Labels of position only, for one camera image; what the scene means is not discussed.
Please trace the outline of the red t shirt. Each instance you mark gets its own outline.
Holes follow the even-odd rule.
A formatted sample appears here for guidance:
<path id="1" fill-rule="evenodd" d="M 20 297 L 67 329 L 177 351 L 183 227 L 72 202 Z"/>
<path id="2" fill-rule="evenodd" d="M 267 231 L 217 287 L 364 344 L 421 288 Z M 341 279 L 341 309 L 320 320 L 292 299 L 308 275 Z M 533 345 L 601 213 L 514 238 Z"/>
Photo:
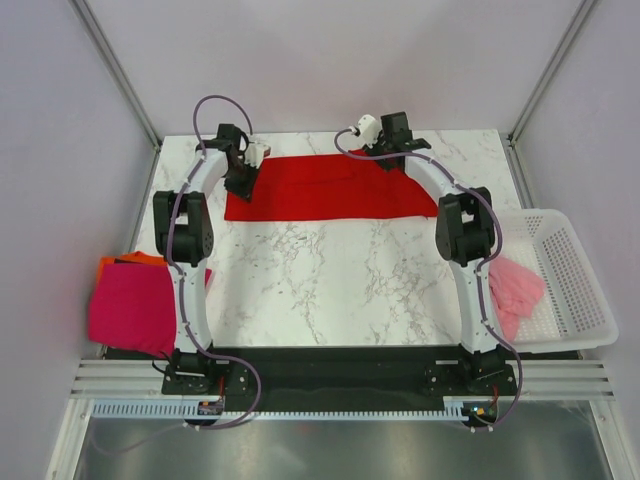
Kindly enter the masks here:
<path id="1" fill-rule="evenodd" d="M 224 213 L 232 222 L 436 216 L 436 202 L 400 170 L 342 154 L 269 157 L 252 198 L 228 194 Z"/>

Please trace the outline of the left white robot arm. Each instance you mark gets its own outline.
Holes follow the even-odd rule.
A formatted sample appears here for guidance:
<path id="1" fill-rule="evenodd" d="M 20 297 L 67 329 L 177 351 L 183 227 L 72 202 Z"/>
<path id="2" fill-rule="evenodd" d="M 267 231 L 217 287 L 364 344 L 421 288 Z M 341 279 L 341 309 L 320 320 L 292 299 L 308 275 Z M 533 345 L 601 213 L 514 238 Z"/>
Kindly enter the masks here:
<path id="1" fill-rule="evenodd" d="M 175 190 L 152 199 L 155 245 L 168 263 L 176 311 L 176 340 L 165 356 L 162 393 L 207 395 L 220 377 L 206 314 L 207 261 L 214 248 L 208 197 L 222 183 L 232 196 L 249 202 L 264 151 L 233 124 L 221 124 L 214 138 L 201 139 L 186 178 Z"/>

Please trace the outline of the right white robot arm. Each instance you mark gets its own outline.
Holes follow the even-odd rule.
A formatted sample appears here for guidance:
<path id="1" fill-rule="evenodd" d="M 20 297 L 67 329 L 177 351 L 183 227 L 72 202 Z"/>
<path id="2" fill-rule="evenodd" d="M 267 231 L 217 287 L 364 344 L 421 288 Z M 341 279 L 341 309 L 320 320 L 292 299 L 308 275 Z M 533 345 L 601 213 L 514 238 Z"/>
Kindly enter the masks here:
<path id="1" fill-rule="evenodd" d="M 462 353 L 446 371 L 465 391 L 481 393 L 506 368 L 489 288 L 489 263 L 502 247 L 491 194 L 467 186 L 429 157 L 430 144 L 413 137 L 404 112 L 364 115 L 356 131 L 366 155 L 387 171 L 400 169 L 437 203 L 436 247 L 453 273 L 461 315 Z"/>

